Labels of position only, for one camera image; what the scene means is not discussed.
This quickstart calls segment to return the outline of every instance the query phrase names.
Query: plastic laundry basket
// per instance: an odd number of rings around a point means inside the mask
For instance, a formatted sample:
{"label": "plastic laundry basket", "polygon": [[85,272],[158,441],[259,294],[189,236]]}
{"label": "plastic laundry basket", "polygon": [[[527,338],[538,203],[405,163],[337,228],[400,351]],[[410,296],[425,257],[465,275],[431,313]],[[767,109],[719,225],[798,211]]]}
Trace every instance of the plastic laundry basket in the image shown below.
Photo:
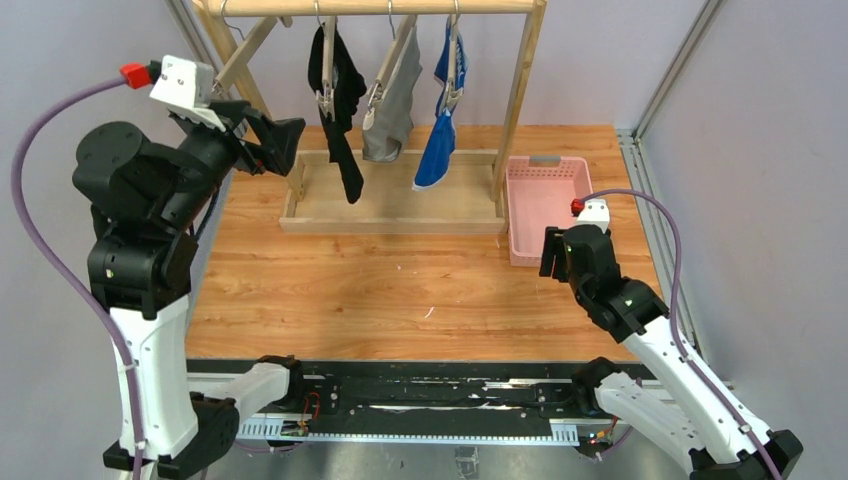
{"label": "plastic laundry basket", "polygon": [[589,166],[578,157],[509,157],[509,260],[516,267],[538,267],[546,227],[574,225],[571,201],[592,193]]}

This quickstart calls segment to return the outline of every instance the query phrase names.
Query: wooden table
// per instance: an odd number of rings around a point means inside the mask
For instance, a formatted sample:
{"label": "wooden table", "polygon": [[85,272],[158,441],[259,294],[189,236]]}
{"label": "wooden table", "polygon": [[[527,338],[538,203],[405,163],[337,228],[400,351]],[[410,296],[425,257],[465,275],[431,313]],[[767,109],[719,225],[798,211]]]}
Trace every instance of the wooden table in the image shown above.
{"label": "wooden table", "polygon": [[[423,148],[428,131],[416,129],[408,148]],[[500,132],[459,127],[457,148],[497,148]],[[359,131],[348,138],[361,148]],[[300,148],[325,147],[320,128],[307,128]],[[630,186],[609,126],[519,127],[513,152],[580,156],[595,190]],[[366,179],[365,188],[379,186]],[[278,224],[285,194],[282,178],[234,179],[189,329],[189,357],[635,359],[591,323],[567,285],[511,267],[506,235],[285,234]],[[608,201],[622,273],[659,292],[634,201]]]}

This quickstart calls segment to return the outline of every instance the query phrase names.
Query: clothes rack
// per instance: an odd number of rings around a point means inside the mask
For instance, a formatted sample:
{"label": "clothes rack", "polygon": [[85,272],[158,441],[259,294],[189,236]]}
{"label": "clothes rack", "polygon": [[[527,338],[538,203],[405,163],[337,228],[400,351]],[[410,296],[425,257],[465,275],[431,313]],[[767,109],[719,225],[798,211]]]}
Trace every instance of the clothes rack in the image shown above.
{"label": "clothes rack", "polygon": [[[227,0],[227,17],[261,17],[241,45],[220,11],[221,0],[193,0],[200,23],[224,63],[222,88],[269,114],[247,63],[277,21],[314,17],[314,0]],[[386,15],[386,0],[319,0],[321,16]],[[392,0],[393,15],[524,14],[524,30],[497,150],[456,150],[451,171],[426,192],[410,188],[421,151],[404,151],[392,164],[360,163],[365,190],[347,205],[327,151],[298,152],[286,180],[289,192],[280,216],[286,232],[301,233],[503,233],[508,225],[503,195],[506,163],[533,65],[547,0]],[[357,162],[361,152],[355,152]]]}

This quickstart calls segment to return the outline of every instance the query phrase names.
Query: clothes hanger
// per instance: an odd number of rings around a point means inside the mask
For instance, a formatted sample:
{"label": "clothes hanger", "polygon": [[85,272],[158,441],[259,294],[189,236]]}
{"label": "clothes hanger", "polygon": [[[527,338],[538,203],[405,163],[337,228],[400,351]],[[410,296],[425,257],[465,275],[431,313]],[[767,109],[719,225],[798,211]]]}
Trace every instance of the clothes hanger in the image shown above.
{"label": "clothes hanger", "polygon": [[[229,23],[227,23],[227,16],[224,14],[224,9],[227,7],[227,1],[228,0],[221,0],[221,20],[224,21],[224,25],[226,25],[230,30],[235,30],[239,32],[239,37],[241,37],[241,41],[243,42],[244,32],[242,32],[241,29],[237,26],[230,25]],[[280,17],[280,22],[283,24],[284,27],[290,28],[292,26],[292,17]]]}
{"label": "clothes hanger", "polygon": [[336,17],[330,17],[322,25],[320,11],[318,8],[318,0],[315,0],[314,4],[315,18],[318,20],[318,26],[322,27],[322,30],[324,31],[324,60],[321,70],[321,85],[323,86],[323,92],[315,92],[315,100],[318,102],[318,107],[321,109],[321,112],[325,116],[329,117],[330,120],[334,120],[336,112],[333,108],[333,90],[335,87],[333,83],[333,49],[336,41]]}
{"label": "clothes hanger", "polygon": [[407,15],[403,18],[400,28],[395,31],[395,26],[392,22],[392,1],[389,0],[389,25],[392,27],[393,40],[389,46],[389,51],[386,53],[386,58],[383,60],[383,65],[380,67],[379,73],[377,73],[377,79],[371,86],[371,93],[368,96],[368,108],[362,122],[362,128],[365,130],[368,130],[374,125],[374,112],[383,100],[383,93],[385,93],[389,85],[389,80],[391,80],[392,73],[400,59],[400,54],[403,52],[403,47],[412,34],[417,20],[418,15]]}
{"label": "clothes hanger", "polygon": [[451,20],[451,38],[450,38],[450,46],[448,47],[450,50],[448,51],[448,78],[445,81],[445,94],[442,95],[442,102],[439,106],[439,111],[441,112],[445,108],[453,108],[459,103],[459,99],[462,97],[463,89],[456,89],[456,51],[457,51],[457,43],[459,42],[459,0],[453,0],[454,7],[456,8],[456,13],[452,14],[450,17]]}

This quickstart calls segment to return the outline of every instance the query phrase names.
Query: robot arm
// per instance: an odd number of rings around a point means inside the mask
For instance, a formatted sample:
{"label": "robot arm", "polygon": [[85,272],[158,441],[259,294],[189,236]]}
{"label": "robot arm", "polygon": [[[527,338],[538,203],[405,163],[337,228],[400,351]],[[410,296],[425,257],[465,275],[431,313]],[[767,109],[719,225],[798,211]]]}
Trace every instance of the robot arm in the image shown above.
{"label": "robot arm", "polygon": [[[101,125],[77,148],[73,183],[92,203],[92,294],[121,330],[139,379],[134,392],[119,372],[123,428],[104,463],[132,470],[130,404],[136,401],[146,471],[155,463],[161,478],[179,479],[222,457],[240,423],[261,408],[291,407],[303,398],[302,369],[292,357],[263,357],[223,387],[189,392],[185,325],[198,248],[186,230],[232,169],[287,175],[305,122],[273,122],[245,101],[212,101],[208,65],[166,56],[159,67],[147,67],[156,79],[150,96],[166,103],[186,134],[183,142],[172,148],[130,123]],[[241,138],[243,124],[258,143]]]}
{"label": "robot arm", "polygon": [[[541,276],[568,282],[592,321],[624,344],[647,366],[677,402],[682,413],[642,390],[612,362],[598,358],[573,378],[576,396],[587,413],[606,412],[628,422],[691,474],[692,479],[767,479],[763,459],[748,436],[766,446],[786,478],[802,452],[788,430],[772,432],[719,380],[680,335],[686,358],[671,334],[668,308],[648,285],[621,276],[609,231],[604,200],[575,206],[576,225],[548,228]],[[739,426],[688,362],[741,412]]]}

